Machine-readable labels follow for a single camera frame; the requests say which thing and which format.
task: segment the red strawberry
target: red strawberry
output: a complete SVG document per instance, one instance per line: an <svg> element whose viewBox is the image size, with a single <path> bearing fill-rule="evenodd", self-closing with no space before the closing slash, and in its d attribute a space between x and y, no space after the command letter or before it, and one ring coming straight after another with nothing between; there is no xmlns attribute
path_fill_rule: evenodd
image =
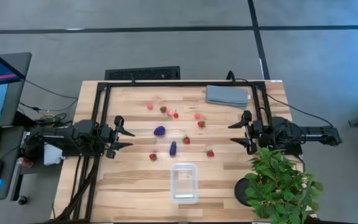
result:
<svg viewBox="0 0 358 224"><path fill-rule="evenodd" d="M156 153L153 153L153 154L150 154L149 155L149 158L151 159L151 160L156 160L157 159L157 155L156 155Z"/></svg>
<svg viewBox="0 0 358 224"><path fill-rule="evenodd" d="M190 144L190 138L189 137L184 137L183 138L183 143L185 143L185 144Z"/></svg>
<svg viewBox="0 0 358 224"><path fill-rule="evenodd" d="M165 113L167 111L167 107L166 106L160 107L160 111L161 113Z"/></svg>
<svg viewBox="0 0 358 224"><path fill-rule="evenodd" d="M206 152L206 156L208 156L208 157L214 157L214 156L215 156L215 153L214 153L214 151L212 151L212 150L208 150L208 151Z"/></svg>
<svg viewBox="0 0 358 224"><path fill-rule="evenodd" d="M198 122L197 122L197 125L198 125L200 128L205 128L205 121L198 121Z"/></svg>

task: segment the blue eggplant toy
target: blue eggplant toy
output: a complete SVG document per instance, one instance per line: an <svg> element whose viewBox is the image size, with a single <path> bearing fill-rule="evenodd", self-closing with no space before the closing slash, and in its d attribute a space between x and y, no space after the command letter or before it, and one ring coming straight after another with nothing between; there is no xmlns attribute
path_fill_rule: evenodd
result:
<svg viewBox="0 0 358 224"><path fill-rule="evenodd" d="M174 156L177 154L177 142L172 142L171 148L169 149L169 154Z"/></svg>
<svg viewBox="0 0 358 224"><path fill-rule="evenodd" d="M165 128L163 126L159 126L154 130L154 134L156 136L163 136L165 134Z"/></svg>

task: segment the toy fruit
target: toy fruit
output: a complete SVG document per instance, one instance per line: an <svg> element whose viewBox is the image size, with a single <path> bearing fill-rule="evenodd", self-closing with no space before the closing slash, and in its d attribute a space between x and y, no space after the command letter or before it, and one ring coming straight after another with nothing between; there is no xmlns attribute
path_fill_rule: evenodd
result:
<svg viewBox="0 0 358 224"><path fill-rule="evenodd" d="M166 106L160 107L160 111L161 113L165 113L167 111L167 107Z"/></svg>
<svg viewBox="0 0 358 224"><path fill-rule="evenodd" d="M157 159L157 155L156 155L156 153L153 153L153 154L150 154L149 155L149 158L151 159L151 160L156 160Z"/></svg>
<svg viewBox="0 0 358 224"><path fill-rule="evenodd" d="M154 134L156 136L163 136L165 134L165 128L163 126L159 126L154 130Z"/></svg>
<svg viewBox="0 0 358 224"><path fill-rule="evenodd" d="M205 128L205 121L198 121L198 122L197 122L197 125L198 125L200 128Z"/></svg>
<svg viewBox="0 0 358 224"><path fill-rule="evenodd" d="M185 143L185 144L190 144L190 138L187 137L187 136L185 136L185 137L183 138L183 143Z"/></svg>
<svg viewBox="0 0 358 224"><path fill-rule="evenodd" d="M212 150L208 150L208 151L206 152L206 156L208 156L208 157L214 157L214 156L215 156L215 153L214 153L214 151L212 151Z"/></svg>
<svg viewBox="0 0 358 224"><path fill-rule="evenodd" d="M169 154L171 156L174 156L177 154L177 142L172 142L171 143L171 148L169 149Z"/></svg>

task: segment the black desk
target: black desk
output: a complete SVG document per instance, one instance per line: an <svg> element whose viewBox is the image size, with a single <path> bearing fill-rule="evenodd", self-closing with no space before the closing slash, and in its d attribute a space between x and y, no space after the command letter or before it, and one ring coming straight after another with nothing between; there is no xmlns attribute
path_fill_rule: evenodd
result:
<svg viewBox="0 0 358 224"><path fill-rule="evenodd" d="M6 54L1 57L15 67L23 75L27 76L29 69L31 54ZM17 111L17 106L22 94L24 81L8 84L7 93L4 102L4 108L1 111L0 126L18 125L20 122L33 122L30 118ZM14 126L3 128L0 143L0 158L9 150L20 146L24 128L22 126ZM4 183L0 188L0 200L7 197L9 187L11 185L12 175L16 166L16 159L19 154L19 148L13 150L3 159L4 169L1 178Z"/></svg>

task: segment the black plant pot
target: black plant pot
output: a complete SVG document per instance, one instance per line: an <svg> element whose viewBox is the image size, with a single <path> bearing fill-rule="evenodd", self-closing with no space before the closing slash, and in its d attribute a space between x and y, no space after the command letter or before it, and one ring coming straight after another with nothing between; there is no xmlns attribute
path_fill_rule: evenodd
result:
<svg viewBox="0 0 358 224"><path fill-rule="evenodd" d="M246 195L246 189L249 187L249 180L242 178L234 187L234 196L236 196L236 199L243 205L250 207L250 205L247 203L247 195Z"/></svg>

